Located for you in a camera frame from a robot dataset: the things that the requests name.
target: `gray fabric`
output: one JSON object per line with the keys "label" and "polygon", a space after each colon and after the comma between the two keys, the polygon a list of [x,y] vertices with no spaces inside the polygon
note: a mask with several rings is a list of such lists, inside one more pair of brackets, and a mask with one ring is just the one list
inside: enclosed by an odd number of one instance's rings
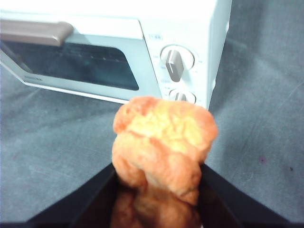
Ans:
{"label": "gray fabric", "polygon": [[[234,0],[207,164],[304,222],[304,1]],[[1,68],[1,221],[24,221],[111,161],[120,104],[32,88]]]}

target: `glass window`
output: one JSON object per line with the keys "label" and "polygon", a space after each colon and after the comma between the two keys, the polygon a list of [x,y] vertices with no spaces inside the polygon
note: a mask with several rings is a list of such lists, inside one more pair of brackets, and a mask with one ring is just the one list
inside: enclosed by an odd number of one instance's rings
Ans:
{"label": "glass window", "polygon": [[29,73],[139,89],[124,53],[113,47],[74,43],[54,47],[1,41],[1,49]]}

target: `crispy batter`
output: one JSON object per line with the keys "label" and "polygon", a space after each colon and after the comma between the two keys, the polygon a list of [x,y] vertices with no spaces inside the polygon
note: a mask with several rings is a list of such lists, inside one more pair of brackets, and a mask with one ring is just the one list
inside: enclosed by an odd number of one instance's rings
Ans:
{"label": "crispy batter", "polygon": [[137,191],[133,200],[119,197],[113,214],[127,204],[144,227],[199,227],[193,206],[200,164],[218,133],[212,115],[184,101],[136,97],[118,110],[113,128],[114,167],[120,182]]}

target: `toaster oven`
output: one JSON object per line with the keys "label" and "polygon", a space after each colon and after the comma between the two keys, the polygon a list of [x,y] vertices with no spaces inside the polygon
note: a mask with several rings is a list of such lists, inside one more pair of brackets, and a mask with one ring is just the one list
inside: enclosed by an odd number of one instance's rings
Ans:
{"label": "toaster oven", "polygon": [[73,4],[2,3],[1,64],[30,86],[119,103],[152,95],[208,108],[231,0]]}

